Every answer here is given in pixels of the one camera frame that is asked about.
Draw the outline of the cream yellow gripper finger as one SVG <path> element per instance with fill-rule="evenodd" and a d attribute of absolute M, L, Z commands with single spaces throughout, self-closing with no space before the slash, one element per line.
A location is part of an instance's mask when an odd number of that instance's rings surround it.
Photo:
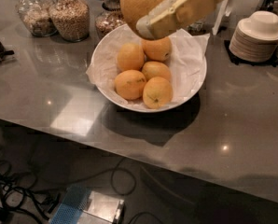
<path fill-rule="evenodd" d="M 164 0 L 136 23 L 143 39 L 156 40 L 173 34 L 204 17 L 204 0 Z"/>

